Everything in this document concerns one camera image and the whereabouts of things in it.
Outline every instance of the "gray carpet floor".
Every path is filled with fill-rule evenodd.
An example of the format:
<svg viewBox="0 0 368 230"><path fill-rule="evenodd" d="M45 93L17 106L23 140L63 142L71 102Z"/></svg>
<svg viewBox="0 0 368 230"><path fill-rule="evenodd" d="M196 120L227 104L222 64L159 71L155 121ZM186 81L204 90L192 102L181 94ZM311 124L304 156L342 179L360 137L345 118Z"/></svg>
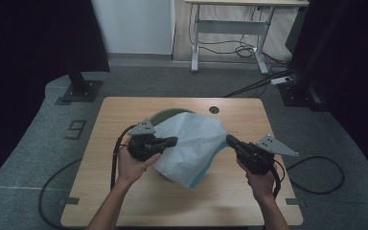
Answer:
<svg viewBox="0 0 368 230"><path fill-rule="evenodd" d="M105 97L218 98L263 78L256 69L201 68L194 74L187 67L139 66L114 66L110 74L83 75L87 80L103 81L95 102L56 105L70 81L65 76L50 82L40 111L0 170L0 229L56 229L38 212L41 189L54 173L83 156ZM346 174L342 187L329 195L294 187L304 223L291 228L368 229L368 161L346 131L330 113L283 106L276 86L268 85L260 99L276 138L300 153L299 157L284 157L286 167L311 156L326 156ZM80 137L70 128L73 121L85 121ZM79 162L60 172L42 198L41 209L53 224L59 225L78 168ZM330 189L341 178L336 166L322 159L288 173L292 180L315 191Z"/></svg>

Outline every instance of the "table hole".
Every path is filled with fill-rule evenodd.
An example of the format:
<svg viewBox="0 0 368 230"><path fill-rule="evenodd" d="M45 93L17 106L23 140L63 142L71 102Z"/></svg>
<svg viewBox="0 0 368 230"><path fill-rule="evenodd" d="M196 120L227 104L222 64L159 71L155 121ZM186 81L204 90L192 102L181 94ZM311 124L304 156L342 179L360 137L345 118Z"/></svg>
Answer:
<svg viewBox="0 0 368 230"><path fill-rule="evenodd" d="M211 112L212 114L217 114L217 113L219 113L219 108L218 108L218 107L216 107L216 106L211 106L209 110L210 110L210 112Z"/></svg>

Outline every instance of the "white cloth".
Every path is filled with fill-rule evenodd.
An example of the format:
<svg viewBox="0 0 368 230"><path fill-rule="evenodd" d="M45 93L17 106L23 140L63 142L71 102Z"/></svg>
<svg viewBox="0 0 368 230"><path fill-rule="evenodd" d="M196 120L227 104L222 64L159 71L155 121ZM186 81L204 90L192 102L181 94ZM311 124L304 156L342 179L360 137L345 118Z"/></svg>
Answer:
<svg viewBox="0 0 368 230"><path fill-rule="evenodd" d="M228 132L219 119L196 113L179 113L155 128L156 137L176 136L177 145L164 150L154 168L168 179L193 188L225 148Z"/></svg>

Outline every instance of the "wooden table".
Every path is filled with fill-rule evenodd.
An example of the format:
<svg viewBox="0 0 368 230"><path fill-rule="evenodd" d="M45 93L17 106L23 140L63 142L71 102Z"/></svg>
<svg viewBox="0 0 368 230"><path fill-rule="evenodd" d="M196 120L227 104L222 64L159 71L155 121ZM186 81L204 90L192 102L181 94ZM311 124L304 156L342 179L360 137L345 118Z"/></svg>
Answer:
<svg viewBox="0 0 368 230"><path fill-rule="evenodd" d="M211 106L218 114L209 111ZM89 139L61 223L86 226L109 192L112 151L116 139L129 125L137 124L166 108L187 108L222 120L224 127L244 142L256 143L272 133L263 104L258 99L213 98L106 98ZM248 226L264 223L258 203L247 185L236 153L222 150L194 189L171 182L148 168L128 192L118 226ZM283 164L281 156L276 159ZM277 203L288 224L303 222L288 176Z"/></svg>
<svg viewBox="0 0 368 230"><path fill-rule="evenodd" d="M258 61L262 74L268 74L265 60L262 55L265 38L270 28L276 7L307 7L308 0L186 0L186 3L196 5L194 23L194 46L191 62L193 72L198 71L198 34L231 34L231 35L260 35L259 43L254 48L254 56ZM260 6L270 7L266 21L225 21L225 20L202 20L199 17L201 5L223 5L223 6Z"/></svg>

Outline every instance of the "electrical cord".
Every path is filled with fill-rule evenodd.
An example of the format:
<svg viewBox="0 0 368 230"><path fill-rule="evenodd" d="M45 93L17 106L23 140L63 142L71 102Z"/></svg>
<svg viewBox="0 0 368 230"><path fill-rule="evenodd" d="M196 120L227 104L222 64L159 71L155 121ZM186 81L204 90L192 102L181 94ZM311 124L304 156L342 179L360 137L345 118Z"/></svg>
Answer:
<svg viewBox="0 0 368 230"><path fill-rule="evenodd" d="M217 19L220 19L218 14L217 14L217 5L214 5L214 14L217 17Z"/></svg>
<svg viewBox="0 0 368 230"><path fill-rule="evenodd" d="M277 197L277 194L279 194L279 192L280 192L280 190L282 188L282 183L281 183L282 180L280 179L279 174L277 173L276 169L274 168L274 164L269 164L263 157L261 157L261 155L259 155L259 158L261 159L262 162L264 162L268 166L268 169L273 174L274 181L275 181L275 186L274 186L274 190L273 190L273 196L274 196L274 198L276 198Z"/></svg>
<svg viewBox="0 0 368 230"><path fill-rule="evenodd" d="M61 168L59 171L57 171L56 173L54 173L47 181L46 183L43 185L43 187L41 188L41 192L40 192L40 196L38 198L38 213L40 214L40 216L43 218L44 222L46 222L47 224L49 224L52 227L55 227L56 229L83 229L83 228L69 228L69 227L64 227L64 226L58 226L52 222L50 222L46 216L44 216L44 212L43 212L43 207L42 207L42 203L43 203L43 197L44 197L44 193L46 192L47 186L50 184L50 182L61 172L63 172L65 169L67 169L68 167L80 162L82 160L82 158L77 159L71 163L69 163L68 165L64 166L63 168Z"/></svg>
<svg viewBox="0 0 368 230"><path fill-rule="evenodd" d="M278 73L274 73L274 74L271 74L267 77L265 77L264 79L262 80L258 80L252 84L249 84L241 89L238 89L232 93L229 93L225 96L223 96L223 98L229 98L229 97L232 97L232 96L235 96L235 95L239 95L241 93L244 93L244 92L247 92L247 91L250 91L252 89L257 89L257 88L260 88L262 86L264 86L264 90L265 90L265 87L270 83L271 80L273 79L276 79L276 78L279 78L283 75L288 75L290 73L294 72L293 69L287 69L285 71L281 71L281 72L278 72Z"/></svg>
<svg viewBox="0 0 368 230"><path fill-rule="evenodd" d="M113 186L115 185L115 180L116 180L116 166L118 165L118 152L119 152L119 147L121 146L122 143L122 139L124 138L125 134L127 134L127 132L129 130L131 130L132 128L136 127L136 125L132 125L129 126L127 129L125 129L121 135L118 137L118 139L116 140L115 143L115 148L113 149L113 154L112 154L112 169L111 169L111 173L110 173L110 189L113 188Z"/></svg>
<svg viewBox="0 0 368 230"><path fill-rule="evenodd" d="M189 25L188 25L188 35L189 35L189 39L190 39L190 42L191 44L194 45L193 43L193 39L191 37L191 18L193 17L193 7L194 5L191 5L191 9L190 9L190 16L189 16ZM203 46L198 46L198 49L203 49L203 50L206 50L206 51L209 51L211 53L214 53L214 54L217 54L217 55L232 55L232 54L238 54L238 56L242 57L242 58L249 58L249 57L252 57L254 55L254 52L253 52L253 48L254 46L246 43L246 42L243 42L243 37L244 35L241 37L240 40L226 40L226 41L217 41L217 42L203 42L203 41L198 41L198 43L200 44L204 44L204 45L217 45L217 44L223 44L223 43L234 43L234 42L239 42L240 43L240 46L237 47L235 49L235 51L232 51L232 52L217 52L217 51L214 51L214 50L211 50L209 48L206 48L206 47L203 47ZM249 53L251 53L250 55L248 56L243 56L241 54L242 51L247 51Z"/></svg>
<svg viewBox="0 0 368 230"><path fill-rule="evenodd" d="M331 163L333 163L340 171L340 174L341 174L341 179L340 181L338 182L338 184L336 186L334 186L333 188L329 189L329 190L326 190L326 191L313 191L313 190L309 190L307 188L304 188L302 185L296 183L294 180L290 180L290 182L295 186L295 187L298 187L299 189L307 192L307 193L310 193L310 194L316 194L316 195L327 195L327 194L330 194L336 190L338 190L342 185L343 183L345 182L345 172L342 170L342 168L335 162L333 161L331 158L328 158L326 156L312 156L312 157L308 157L306 159L303 159L289 167L287 167L287 171L290 171L291 169L293 169L294 167L300 165L301 163L304 163L304 162L307 162L309 160L312 160L312 159L324 159L324 160L327 160L327 161L330 161Z"/></svg>
<svg viewBox="0 0 368 230"><path fill-rule="evenodd" d="M255 93L252 94L251 96L249 96L248 98L259 98L260 96L262 96L263 93L265 92L265 90L267 89L267 85L268 85L268 83L264 84L264 88L263 88L262 92L260 92L259 94L258 94L258 88L256 88Z"/></svg>

